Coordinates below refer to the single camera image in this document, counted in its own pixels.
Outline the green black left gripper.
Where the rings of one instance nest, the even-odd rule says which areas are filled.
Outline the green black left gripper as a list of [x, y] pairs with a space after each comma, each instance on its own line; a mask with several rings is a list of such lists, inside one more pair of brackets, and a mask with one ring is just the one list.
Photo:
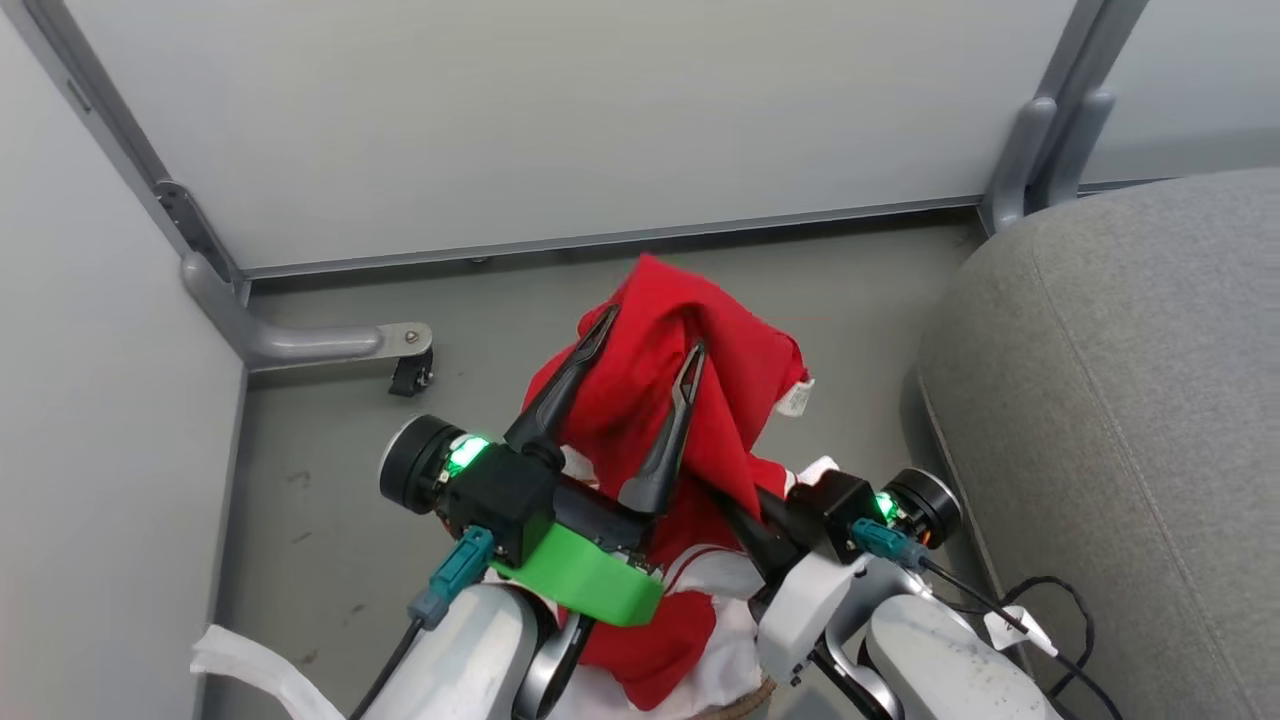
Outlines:
[[[504, 442], [516, 454], [552, 470], [564, 468], [561, 429], [618, 313], [618, 304], [604, 309], [515, 419]], [[707, 346], [698, 341], [669, 388], [669, 411], [654, 443], [620, 489], [622, 506], [590, 486], [562, 484], [554, 498], [556, 520], [541, 543], [518, 568], [493, 559], [490, 568], [499, 577], [612, 626], [652, 620], [664, 593], [663, 580], [646, 565], [653, 518], [667, 514], [677, 486], [705, 360]]]

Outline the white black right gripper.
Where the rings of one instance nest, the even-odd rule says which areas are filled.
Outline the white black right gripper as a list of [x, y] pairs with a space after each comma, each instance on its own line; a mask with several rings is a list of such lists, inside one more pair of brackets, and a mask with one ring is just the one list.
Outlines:
[[782, 582], [758, 621], [756, 652], [762, 671], [786, 684], [806, 662], [852, 579], [868, 569], [872, 557], [863, 555], [849, 565], [819, 553], [801, 559], [803, 550], [786, 534], [756, 519], [726, 492], [708, 489], [708, 495], [763, 582]]

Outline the woven laundry basket rim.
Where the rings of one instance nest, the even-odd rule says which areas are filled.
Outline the woven laundry basket rim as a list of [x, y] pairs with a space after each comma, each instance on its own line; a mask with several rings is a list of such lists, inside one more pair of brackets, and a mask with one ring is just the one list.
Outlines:
[[754, 692], [723, 707], [708, 708], [689, 720], [751, 720], [755, 715], [767, 712], [776, 689], [776, 682], [765, 676]]

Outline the white garment with red stripes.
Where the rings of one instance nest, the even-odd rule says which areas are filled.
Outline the white garment with red stripes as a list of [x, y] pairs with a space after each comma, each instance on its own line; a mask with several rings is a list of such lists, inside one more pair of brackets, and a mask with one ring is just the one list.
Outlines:
[[547, 720], [689, 720], [763, 688], [748, 609], [763, 579], [698, 479], [681, 480], [654, 559], [652, 621], [596, 626]]

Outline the black castor wheel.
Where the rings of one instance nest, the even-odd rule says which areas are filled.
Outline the black castor wheel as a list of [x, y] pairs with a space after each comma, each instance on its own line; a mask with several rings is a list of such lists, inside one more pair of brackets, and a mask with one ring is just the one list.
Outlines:
[[433, 369], [433, 348], [419, 355], [399, 357], [390, 378], [388, 393], [402, 398], [419, 396], [430, 386]]

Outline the grey fabric sofa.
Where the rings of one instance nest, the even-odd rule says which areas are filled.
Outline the grey fabric sofa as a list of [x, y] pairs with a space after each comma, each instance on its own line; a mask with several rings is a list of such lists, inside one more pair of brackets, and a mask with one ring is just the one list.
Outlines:
[[1075, 585], [1126, 720], [1280, 720], [1280, 168], [995, 234], [916, 372], [991, 584]]

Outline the white fabric strip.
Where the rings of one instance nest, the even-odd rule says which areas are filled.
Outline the white fabric strip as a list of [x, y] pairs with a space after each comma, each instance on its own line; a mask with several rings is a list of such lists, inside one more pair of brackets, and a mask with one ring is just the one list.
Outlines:
[[291, 661], [219, 625], [209, 626], [192, 646], [189, 671], [229, 676], [262, 691], [291, 720], [347, 720]]

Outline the grey partition bottom rail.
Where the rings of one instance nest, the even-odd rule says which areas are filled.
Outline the grey partition bottom rail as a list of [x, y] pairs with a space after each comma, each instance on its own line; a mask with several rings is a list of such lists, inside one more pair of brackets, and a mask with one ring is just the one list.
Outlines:
[[433, 263], [470, 261], [477, 258], [497, 258], [513, 254], [545, 252], [575, 249], [593, 249], [617, 243], [636, 243], [662, 240], [680, 240], [709, 234], [773, 231], [788, 227], [819, 225], [832, 222], [859, 222], [869, 218], [899, 218], [925, 211], [950, 211], [978, 208], [979, 195], [945, 199], [888, 202], [863, 208], [809, 211], [782, 217], [763, 217], [733, 222], [714, 222], [692, 225], [672, 225], [655, 229], [621, 231], [603, 234], [534, 240], [512, 243], [477, 245], [461, 249], [439, 249], [420, 252], [398, 252], [370, 258], [348, 258], [320, 263], [292, 263], [275, 266], [243, 269], [250, 281], [274, 281], [292, 277], [323, 275], [343, 272], [365, 272], [393, 266], [419, 266]]

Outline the grey partition foot bracket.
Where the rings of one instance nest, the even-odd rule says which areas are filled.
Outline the grey partition foot bracket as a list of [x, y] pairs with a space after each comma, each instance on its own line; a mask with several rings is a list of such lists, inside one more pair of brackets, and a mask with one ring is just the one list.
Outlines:
[[205, 256], [186, 254], [179, 275], [188, 296], [252, 372], [381, 360], [430, 369], [434, 363], [433, 331], [425, 323], [279, 325], [253, 315]]

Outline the grey double partition post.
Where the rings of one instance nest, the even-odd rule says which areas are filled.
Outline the grey double partition post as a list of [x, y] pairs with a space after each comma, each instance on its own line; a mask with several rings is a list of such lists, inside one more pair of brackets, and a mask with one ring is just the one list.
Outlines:
[[1117, 104], [1107, 78], [1148, 1], [1075, 0], [978, 205], [987, 236], [1078, 197], [1085, 167]]

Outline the grey partition post with hinge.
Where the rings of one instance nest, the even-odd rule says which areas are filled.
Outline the grey partition post with hinge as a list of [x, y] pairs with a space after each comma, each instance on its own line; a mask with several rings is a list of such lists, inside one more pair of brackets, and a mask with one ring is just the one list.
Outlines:
[[180, 252], [196, 252], [212, 268], [241, 304], [250, 297], [250, 281], [218, 237], [195, 196], [177, 182], [76, 23], [65, 0], [18, 0], [65, 68], [72, 96], [97, 117], [133, 172], [165, 213], [180, 241]]

